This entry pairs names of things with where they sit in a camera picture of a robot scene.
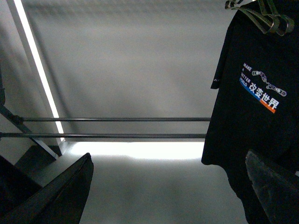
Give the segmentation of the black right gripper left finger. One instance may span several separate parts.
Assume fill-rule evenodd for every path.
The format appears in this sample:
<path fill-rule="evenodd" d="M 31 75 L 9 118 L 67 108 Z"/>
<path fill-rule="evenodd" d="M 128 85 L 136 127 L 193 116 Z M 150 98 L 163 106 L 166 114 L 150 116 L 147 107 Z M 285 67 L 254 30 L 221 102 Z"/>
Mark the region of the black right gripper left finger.
<path fill-rule="evenodd" d="M 94 165 L 86 153 L 42 187 L 0 159 L 2 224 L 78 224 L 89 195 Z"/>

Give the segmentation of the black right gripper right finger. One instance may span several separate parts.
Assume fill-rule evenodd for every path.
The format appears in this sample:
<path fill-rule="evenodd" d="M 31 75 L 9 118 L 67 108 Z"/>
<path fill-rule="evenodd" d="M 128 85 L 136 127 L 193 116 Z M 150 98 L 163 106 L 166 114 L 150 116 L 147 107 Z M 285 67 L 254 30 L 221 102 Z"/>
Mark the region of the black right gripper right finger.
<path fill-rule="evenodd" d="M 249 150 L 246 169 L 254 192 L 272 224 L 299 222 L 299 177 Z"/>

